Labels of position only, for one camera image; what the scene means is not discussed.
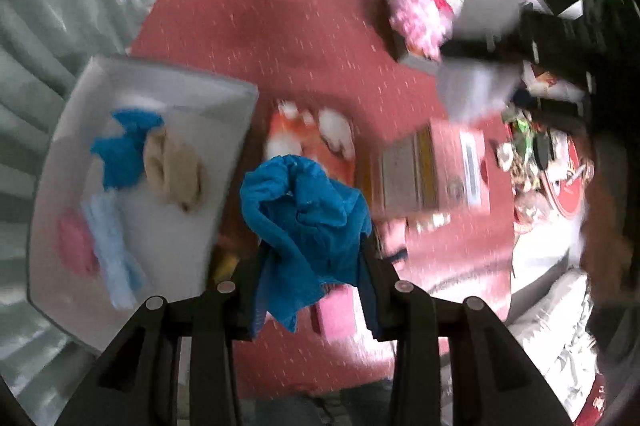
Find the light blue fluffy item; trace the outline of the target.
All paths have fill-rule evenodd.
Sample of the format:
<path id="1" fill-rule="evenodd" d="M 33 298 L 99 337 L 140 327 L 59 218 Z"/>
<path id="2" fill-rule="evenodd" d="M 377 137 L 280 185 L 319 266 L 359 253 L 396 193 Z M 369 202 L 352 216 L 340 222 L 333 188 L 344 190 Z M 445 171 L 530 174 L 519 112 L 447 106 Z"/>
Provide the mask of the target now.
<path id="1" fill-rule="evenodd" d="M 126 244 L 117 192 L 94 194 L 81 203 L 81 211 L 112 306 L 119 310 L 136 308 L 145 277 Z"/>

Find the white bagged soft bundle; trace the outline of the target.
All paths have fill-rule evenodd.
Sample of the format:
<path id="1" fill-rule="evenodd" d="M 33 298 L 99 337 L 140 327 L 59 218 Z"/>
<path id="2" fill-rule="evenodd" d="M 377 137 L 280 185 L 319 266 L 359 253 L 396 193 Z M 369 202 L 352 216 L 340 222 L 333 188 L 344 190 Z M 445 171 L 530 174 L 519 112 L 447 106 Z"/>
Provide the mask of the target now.
<path id="1" fill-rule="evenodd" d="M 501 111 L 521 78 L 522 61 L 506 55 L 521 19 L 520 0 L 464 0 L 439 48 L 436 89 L 447 117 L 472 124 Z"/>

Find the pink sponge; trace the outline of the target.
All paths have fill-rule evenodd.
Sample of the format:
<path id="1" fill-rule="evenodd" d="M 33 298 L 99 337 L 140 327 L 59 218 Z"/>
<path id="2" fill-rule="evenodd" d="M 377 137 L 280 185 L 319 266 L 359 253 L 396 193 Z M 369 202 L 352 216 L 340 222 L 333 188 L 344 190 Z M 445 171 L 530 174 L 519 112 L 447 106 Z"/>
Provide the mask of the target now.
<path id="1" fill-rule="evenodd" d="M 93 278 L 99 273 L 93 236 L 85 218 L 78 212 L 66 212 L 58 218 L 56 250 L 63 266 L 76 276 Z"/>

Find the beige cloth pouch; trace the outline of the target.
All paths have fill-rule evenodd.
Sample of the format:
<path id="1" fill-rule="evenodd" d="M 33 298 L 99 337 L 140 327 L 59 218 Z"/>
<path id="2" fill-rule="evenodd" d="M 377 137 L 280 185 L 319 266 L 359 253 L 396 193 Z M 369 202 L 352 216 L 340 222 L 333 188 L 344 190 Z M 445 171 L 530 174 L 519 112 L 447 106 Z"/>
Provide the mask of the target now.
<path id="1" fill-rule="evenodd" d="M 198 153 L 165 126 L 151 130 L 143 148 L 146 180 L 166 204 L 188 214 L 204 198 L 206 170 Z"/>

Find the blue cloth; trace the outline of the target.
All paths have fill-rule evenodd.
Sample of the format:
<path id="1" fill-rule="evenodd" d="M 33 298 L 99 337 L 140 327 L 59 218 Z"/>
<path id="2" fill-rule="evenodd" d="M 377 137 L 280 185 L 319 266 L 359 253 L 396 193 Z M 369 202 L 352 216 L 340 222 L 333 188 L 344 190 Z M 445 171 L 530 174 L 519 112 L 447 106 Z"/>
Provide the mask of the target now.
<path id="1" fill-rule="evenodd" d="M 273 249 L 257 297 L 289 332 L 326 284 L 358 284 L 360 241 L 372 232 L 359 190 L 329 178 L 314 160 L 281 155 L 244 176 L 240 203 L 247 227 Z"/>
<path id="2" fill-rule="evenodd" d="M 144 172 L 143 151 L 148 133 L 164 126 L 163 117 L 140 108 L 123 108 L 112 113 L 122 127 L 116 137 L 96 138 L 91 153 L 103 162 L 102 186 L 105 191 L 129 189 Z"/>

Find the grey white cardboard box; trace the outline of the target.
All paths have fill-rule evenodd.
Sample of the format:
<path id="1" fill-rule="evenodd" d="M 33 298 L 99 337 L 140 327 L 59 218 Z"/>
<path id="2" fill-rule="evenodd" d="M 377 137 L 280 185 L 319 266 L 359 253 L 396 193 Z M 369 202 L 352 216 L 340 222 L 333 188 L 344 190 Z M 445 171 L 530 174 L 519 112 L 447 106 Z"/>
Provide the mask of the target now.
<path id="1" fill-rule="evenodd" d="M 30 224 L 29 302 L 73 340 L 103 351 L 131 310 L 113 307 L 100 278 L 76 276 L 56 251 L 58 220 L 102 190 L 93 141 L 122 128 L 112 114 L 142 108 L 163 116 L 206 169 L 204 201 L 186 214 L 163 203 L 145 181 L 118 194 L 125 241 L 141 267 L 140 300 L 170 302 L 205 288 L 210 250 L 259 97 L 249 82 L 126 56 L 94 56 L 80 75 L 53 133 Z"/>

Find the pink fluffy pompom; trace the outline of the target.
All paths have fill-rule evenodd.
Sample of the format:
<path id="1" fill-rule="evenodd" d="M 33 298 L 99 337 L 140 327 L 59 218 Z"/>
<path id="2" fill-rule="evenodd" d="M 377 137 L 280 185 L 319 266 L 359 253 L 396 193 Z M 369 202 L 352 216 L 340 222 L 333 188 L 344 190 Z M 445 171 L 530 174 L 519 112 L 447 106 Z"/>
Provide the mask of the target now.
<path id="1" fill-rule="evenodd" d="M 454 9 L 447 0 L 387 0 L 390 27 L 417 56 L 439 62 L 440 46 L 449 37 Z"/>

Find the pink yellow carton box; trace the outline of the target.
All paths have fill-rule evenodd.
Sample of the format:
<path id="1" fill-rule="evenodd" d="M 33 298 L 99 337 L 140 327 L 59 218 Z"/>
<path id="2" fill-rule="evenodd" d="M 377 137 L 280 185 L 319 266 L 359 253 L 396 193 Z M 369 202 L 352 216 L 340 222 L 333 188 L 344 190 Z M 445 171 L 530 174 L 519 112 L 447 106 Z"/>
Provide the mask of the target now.
<path id="1" fill-rule="evenodd" d="M 485 137 L 468 126 L 430 120 L 372 153 L 360 172 L 375 219 L 490 212 Z"/>

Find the grey tray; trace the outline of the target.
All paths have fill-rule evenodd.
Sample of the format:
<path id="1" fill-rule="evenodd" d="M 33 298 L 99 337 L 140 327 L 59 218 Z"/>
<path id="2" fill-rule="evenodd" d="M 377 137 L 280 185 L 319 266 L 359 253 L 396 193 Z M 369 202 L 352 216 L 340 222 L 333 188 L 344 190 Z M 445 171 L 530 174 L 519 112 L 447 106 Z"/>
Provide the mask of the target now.
<path id="1" fill-rule="evenodd" d="M 439 69 L 440 63 L 430 58 L 426 58 L 423 54 L 412 52 L 406 45 L 404 36 L 398 33 L 394 28 L 390 29 L 393 36 L 394 58 L 399 64 L 408 66 L 415 71 L 434 76 Z"/>

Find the floral tissue pack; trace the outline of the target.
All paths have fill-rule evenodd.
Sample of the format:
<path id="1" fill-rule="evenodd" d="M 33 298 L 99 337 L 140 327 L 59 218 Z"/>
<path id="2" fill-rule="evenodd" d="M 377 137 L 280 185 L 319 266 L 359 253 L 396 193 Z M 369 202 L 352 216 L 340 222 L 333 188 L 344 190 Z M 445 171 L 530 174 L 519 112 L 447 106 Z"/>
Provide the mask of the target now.
<path id="1" fill-rule="evenodd" d="M 353 186 L 356 148 L 352 123 L 332 108 L 299 108 L 279 100 L 271 114 L 264 160 L 297 155 L 318 163 L 326 175 Z"/>

